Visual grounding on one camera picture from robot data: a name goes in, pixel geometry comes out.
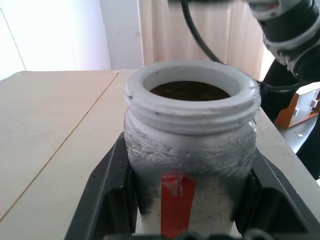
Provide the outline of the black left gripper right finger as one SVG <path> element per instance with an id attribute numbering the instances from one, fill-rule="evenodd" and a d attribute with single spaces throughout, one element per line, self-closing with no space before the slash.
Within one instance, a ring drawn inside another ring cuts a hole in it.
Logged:
<path id="1" fill-rule="evenodd" d="M 285 175 L 259 150 L 234 221 L 242 236 L 263 231 L 274 240 L 314 239 L 314 214 Z"/>

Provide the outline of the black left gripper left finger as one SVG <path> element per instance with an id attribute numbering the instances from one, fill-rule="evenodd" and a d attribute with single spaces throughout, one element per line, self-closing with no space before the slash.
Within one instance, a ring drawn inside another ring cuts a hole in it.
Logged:
<path id="1" fill-rule="evenodd" d="M 103 240 L 136 231 L 135 177 L 124 134 L 91 172 L 65 239 Z"/>

